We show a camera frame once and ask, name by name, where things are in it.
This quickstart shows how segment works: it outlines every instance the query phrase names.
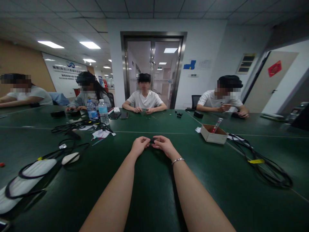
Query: company logo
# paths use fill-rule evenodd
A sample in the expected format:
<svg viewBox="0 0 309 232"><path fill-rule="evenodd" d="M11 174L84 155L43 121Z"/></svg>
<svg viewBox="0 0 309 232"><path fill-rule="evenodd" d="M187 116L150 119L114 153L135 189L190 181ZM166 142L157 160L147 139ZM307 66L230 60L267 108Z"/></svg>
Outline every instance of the company logo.
<svg viewBox="0 0 309 232"><path fill-rule="evenodd" d="M67 61L67 66L70 68L75 68L75 64L73 62Z"/></svg>

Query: plastic bottle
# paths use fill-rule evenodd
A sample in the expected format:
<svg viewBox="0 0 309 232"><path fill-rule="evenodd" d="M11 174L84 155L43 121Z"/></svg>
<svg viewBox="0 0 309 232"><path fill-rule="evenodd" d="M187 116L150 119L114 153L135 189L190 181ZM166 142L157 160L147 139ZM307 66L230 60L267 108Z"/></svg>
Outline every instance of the plastic bottle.
<svg viewBox="0 0 309 232"><path fill-rule="evenodd" d="M97 110L96 110L96 106L94 105L92 100L88 100L87 102L88 102L87 103L87 111L88 111L89 119L90 120L99 119L98 113L97 113Z"/></svg>
<svg viewBox="0 0 309 232"><path fill-rule="evenodd" d="M98 105L99 107L99 113L101 117L101 123L104 123L106 125L109 124L109 118L108 118L108 112L106 104L104 104L104 99L100 99L100 103Z"/></svg>
<svg viewBox="0 0 309 232"><path fill-rule="evenodd" d="M306 108L308 103L309 102L303 101L302 103L300 103L299 106L295 107L292 110L292 112L289 114L289 116L286 117L286 122L292 123L300 115L300 113L303 111L303 109Z"/></svg>

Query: smartphone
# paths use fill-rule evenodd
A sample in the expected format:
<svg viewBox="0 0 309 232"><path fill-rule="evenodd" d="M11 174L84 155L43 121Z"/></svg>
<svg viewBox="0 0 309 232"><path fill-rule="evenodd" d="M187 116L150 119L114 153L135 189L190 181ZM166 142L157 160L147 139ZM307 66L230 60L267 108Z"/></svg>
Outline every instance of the smartphone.
<svg viewBox="0 0 309 232"><path fill-rule="evenodd" d="M127 119L127 118L129 118L129 113L121 113L120 118L121 118L121 119Z"/></svg>
<svg viewBox="0 0 309 232"><path fill-rule="evenodd" d="M5 232L9 229L10 222L0 218L0 232Z"/></svg>

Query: person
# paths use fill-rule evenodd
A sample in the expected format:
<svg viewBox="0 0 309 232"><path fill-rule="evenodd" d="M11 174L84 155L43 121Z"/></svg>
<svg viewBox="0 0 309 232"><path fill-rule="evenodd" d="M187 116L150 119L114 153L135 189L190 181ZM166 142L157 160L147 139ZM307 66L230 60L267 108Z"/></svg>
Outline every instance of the person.
<svg viewBox="0 0 309 232"><path fill-rule="evenodd" d="M135 91L128 100L122 104L122 108L133 111L135 113L143 112L146 109L147 114L166 110L167 107L160 99L159 95L149 90L151 85L151 77L147 73L141 73L138 76L138 87L142 90Z"/></svg>
<svg viewBox="0 0 309 232"><path fill-rule="evenodd" d="M52 105L49 93L31 83L30 75L7 73L1 75L1 83L13 85L6 96L0 98L0 108L29 105L38 102L40 105Z"/></svg>
<svg viewBox="0 0 309 232"><path fill-rule="evenodd" d="M240 90L242 86L238 76L222 76L219 78L215 90L209 90L203 93L197 103L196 109L205 112L226 112L233 106L239 110L239 112L237 112L239 117L248 118L248 108L242 104L241 100L233 99L230 96L231 92Z"/></svg>
<svg viewBox="0 0 309 232"><path fill-rule="evenodd" d="M70 110L87 110L88 100L92 100L98 109L99 100L103 99L106 107L111 107L110 100L105 89L96 80L96 77L89 71L81 72L76 82L82 86L81 92L74 101L67 105L66 111Z"/></svg>
<svg viewBox="0 0 309 232"><path fill-rule="evenodd" d="M196 178L186 162L164 136L154 136L153 148L162 150L173 162L177 193L188 231L235 232L220 207ZM150 139L139 137L82 225L80 232L124 231L132 196L134 166L149 146Z"/></svg>

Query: young man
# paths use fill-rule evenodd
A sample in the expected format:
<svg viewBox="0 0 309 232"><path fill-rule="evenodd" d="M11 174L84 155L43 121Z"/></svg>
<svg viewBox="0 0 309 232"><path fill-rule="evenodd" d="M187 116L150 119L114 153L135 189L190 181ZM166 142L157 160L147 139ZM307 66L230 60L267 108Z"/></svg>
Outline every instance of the young man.
<svg viewBox="0 0 309 232"><path fill-rule="evenodd" d="M141 73L138 76L138 87L142 91L135 91L125 103L122 104L122 108L131 110L135 113L143 112L143 108L146 109L147 114L166 110L167 107L160 99L159 95L149 90L151 85L151 77L147 73Z"/></svg>
<svg viewBox="0 0 309 232"><path fill-rule="evenodd" d="M225 112L231 107L236 107L240 112L237 114L241 118L249 117L249 110L241 100L232 99L231 92L238 91L242 87L241 80L235 75L222 76L218 80L218 86L215 90L209 90L203 93L197 103L196 109L205 112Z"/></svg>
<svg viewBox="0 0 309 232"><path fill-rule="evenodd" d="M28 75L8 73L1 76L1 82L12 84L13 90L0 98L0 108L29 105L38 102L40 105L52 105L49 93L31 83Z"/></svg>

